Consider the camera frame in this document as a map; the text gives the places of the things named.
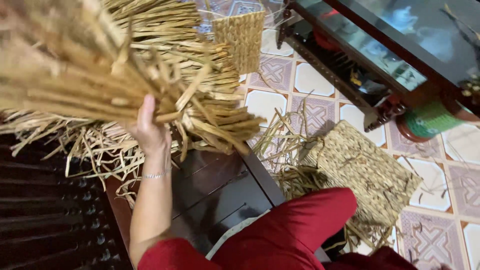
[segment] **hand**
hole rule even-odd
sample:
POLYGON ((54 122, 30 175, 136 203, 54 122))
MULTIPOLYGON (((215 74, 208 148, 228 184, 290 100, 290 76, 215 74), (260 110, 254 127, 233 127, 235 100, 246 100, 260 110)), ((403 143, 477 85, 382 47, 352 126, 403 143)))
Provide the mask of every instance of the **hand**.
POLYGON ((172 137, 165 126, 157 126, 153 123, 154 111, 155 98, 148 94, 138 110, 137 122, 127 124, 126 129, 138 141, 145 157, 165 159, 169 162, 172 137))

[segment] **silver bracelet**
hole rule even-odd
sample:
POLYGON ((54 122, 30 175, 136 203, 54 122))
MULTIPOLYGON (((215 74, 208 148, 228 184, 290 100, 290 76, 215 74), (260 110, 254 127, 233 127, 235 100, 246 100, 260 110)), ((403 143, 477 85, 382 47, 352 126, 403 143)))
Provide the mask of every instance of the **silver bracelet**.
POLYGON ((162 173, 157 173, 157 174, 152 174, 152 173, 150 173, 150 174, 145 174, 145 175, 144 175, 144 178, 160 178, 160 177, 164 176, 165 174, 169 173, 171 170, 172 170, 172 167, 166 169, 166 170, 165 170, 164 172, 162 172, 162 173))

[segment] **woven mat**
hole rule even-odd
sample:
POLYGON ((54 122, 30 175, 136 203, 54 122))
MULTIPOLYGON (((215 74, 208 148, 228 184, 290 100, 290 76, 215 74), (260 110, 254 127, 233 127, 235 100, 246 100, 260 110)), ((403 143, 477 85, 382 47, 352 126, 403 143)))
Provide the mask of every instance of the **woven mat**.
POLYGON ((232 46, 230 53, 240 74, 257 72, 265 11, 229 16, 212 21, 215 41, 232 46))
POLYGON ((422 179, 347 121, 340 121, 302 160, 324 173, 326 187, 349 187, 357 198, 355 217, 369 225, 394 225, 422 179))

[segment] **red clothing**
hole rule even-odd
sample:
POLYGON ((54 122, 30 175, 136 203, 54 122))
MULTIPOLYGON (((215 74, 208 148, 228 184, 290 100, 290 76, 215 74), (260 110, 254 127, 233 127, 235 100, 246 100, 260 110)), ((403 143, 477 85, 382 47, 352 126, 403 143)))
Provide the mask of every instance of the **red clothing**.
POLYGON ((338 232, 355 213, 357 202, 347 188, 331 188, 288 201, 267 213, 205 259, 190 243, 173 238, 145 252, 139 270, 406 270, 416 269, 392 249, 381 248, 371 257, 348 253, 322 265, 316 249, 338 232))

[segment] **glass tabletop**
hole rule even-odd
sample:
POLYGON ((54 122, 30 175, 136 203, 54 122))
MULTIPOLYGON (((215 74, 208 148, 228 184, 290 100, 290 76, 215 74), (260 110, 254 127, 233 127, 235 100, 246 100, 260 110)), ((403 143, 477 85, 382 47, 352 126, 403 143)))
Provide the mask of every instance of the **glass tabletop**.
MULTIPOLYGON (((336 0, 453 84, 478 74, 480 3, 475 0, 336 0)), ((317 20, 413 90, 426 78, 322 0, 297 0, 317 20)))

